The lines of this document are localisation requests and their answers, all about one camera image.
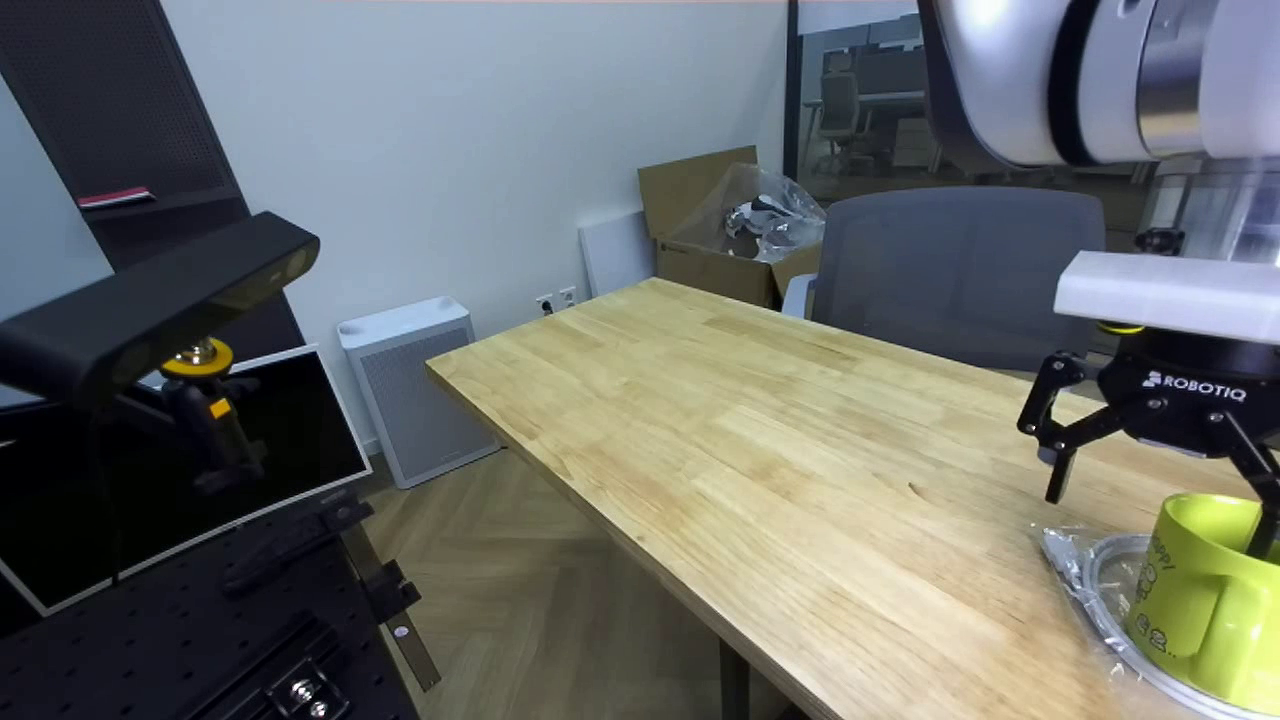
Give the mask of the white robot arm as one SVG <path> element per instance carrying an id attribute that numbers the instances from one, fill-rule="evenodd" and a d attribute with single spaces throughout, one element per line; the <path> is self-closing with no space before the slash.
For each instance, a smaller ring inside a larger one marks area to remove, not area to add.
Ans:
<path id="1" fill-rule="evenodd" d="M 1223 457 L 1276 492 L 1280 0 L 918 0 L 928 97 L 959 158 L 1165 163 L 1170 207 L 1081 252 L 1053 310 L 1126 335 L 1039 363 L 1020 427 L 1053 468 L 1113 432 Z"/>

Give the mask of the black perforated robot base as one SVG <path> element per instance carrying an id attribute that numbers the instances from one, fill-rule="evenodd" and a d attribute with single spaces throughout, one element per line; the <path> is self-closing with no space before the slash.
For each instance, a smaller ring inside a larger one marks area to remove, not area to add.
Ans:
<path id="1" fill-rule="evenodd" d="M 0 720 L 414 720 L 414 586 L 338 500 L 217 538 L 0 642 Z"/>

